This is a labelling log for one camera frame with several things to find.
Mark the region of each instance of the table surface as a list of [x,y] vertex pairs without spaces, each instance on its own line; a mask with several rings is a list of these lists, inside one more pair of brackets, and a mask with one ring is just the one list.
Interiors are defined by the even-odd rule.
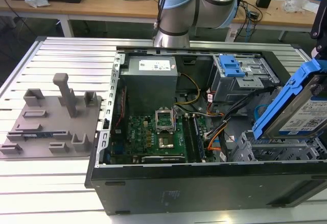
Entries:
[[[70,14],[70,15],[92,15],[92,16],[120,16],[155,18],[157,16],[157,2],[146,1],[124,1],[124,0],[82,0],[79,4],[50,2],[49,7],[32,8],[24,1],[7,0],[10,6],[17,12]],[[256,0],[247,0],[255,4]],[[261,9],[263,19],[261,25],[311,27],[316,14],[305,11],[304,13],[287,13],[282,10],[283,1],[272,0],[268,9]],[[10,11],[4,0],[0,0],[0,11]],[[238,10],[233,23],[243,23],[245,12],[242,8]]]
[[[69,74],[68,84],[76,95],[95,90],[105,98],[116,46],[150,47],[152,42],[56,37],[35,42],[10,76],[11,81],[0,88],[0,144],[5,141],[6,133],[24,106],[23,95],[28,88],[40,88],[47,96],[60,94],[58,87],[52,83],[56,72]],[[309,59],[301,50],[295,50],[289,44],[191,42],[191,47],[270,50],[290,73]],[[296,208],[108,217],[95,191],[84,187],[87,165],[88,160],[0,161],[0,223],[291,224],[293,221],[325,223],[324,220],[327,220],[327,190]]]

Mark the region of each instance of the gray power supply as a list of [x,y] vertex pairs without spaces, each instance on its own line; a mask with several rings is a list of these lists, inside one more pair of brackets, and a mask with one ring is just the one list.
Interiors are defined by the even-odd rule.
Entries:
[[131,56],[125,64],[121,79],[128,87],[131,115],[152,115],[173,106],[178,77],[174,57]]

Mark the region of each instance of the aluminum extrusion table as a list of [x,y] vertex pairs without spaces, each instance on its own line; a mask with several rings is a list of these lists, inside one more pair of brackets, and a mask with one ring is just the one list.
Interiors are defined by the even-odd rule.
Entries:
[[[36,41],[0,88],[0,143],[24,106],[28,88],[60,94],[52,83],[56,72],[69,74],[76,95],[93,90],[106,97],[116,46],[151,46],[151,41],[52,37]],[[285,44],[191,42],[191,46],[273,51],[291,74],[309,60],[301,49]],[[87,165],[88,159],[0,161],[0,223],[327,223],[327,190],[289,209],[108,217],[95,191],[84,188]]]

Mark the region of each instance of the floor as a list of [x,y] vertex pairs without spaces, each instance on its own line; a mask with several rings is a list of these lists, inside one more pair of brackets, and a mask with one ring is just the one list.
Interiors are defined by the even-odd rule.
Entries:
[[[57,20],[35,18],[24,20],[37,36],[63,36]],[[0,85],[7,79],[35,39],[33,33],[22,24],[21,20],[16,18],[15,21],[17,21],[16,28],[5,26],[0,30]],[[73,21],[73,29],[76,37],[150,39],[153,26],[139,23]],[[227,29],[198,28],[197,37],[194,36],[194,29],[191,29],[190,36],[191,40],[224,41],[226,33]],[[280,43],[279,34],[280,31],[256,30],[251,42]],[[237,39],[240,42],[244,40],[244,37]],[[312,40],[308,33],[290,32],[284,43],[298,44],[310,54],[316,41]]]

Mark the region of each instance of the white label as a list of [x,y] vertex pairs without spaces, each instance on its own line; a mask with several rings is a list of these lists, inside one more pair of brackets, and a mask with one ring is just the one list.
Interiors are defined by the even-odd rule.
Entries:
[[222,151],[220,152],[219,156],[222,159],[222,161],[226,162],[226,156],[225,156],[225,154],[223,154]]
[[169,60],[140,60],[138,64],[140,71],[170,71]]
[[250,67],[242,67],[242,71],[244,72],[252,72]]
[[36,134],[24,135],[24,137],[37,137]]
[[327,101],[307,101],[293,117],[280,129],[290,131],[313,131],[327,120]]
[[235,137],[234,136],[229,136],[228,140],[226,142],[233,142],[235,141]]
[[213,95],[208,94],[208,102],[212,103],[213,102]]

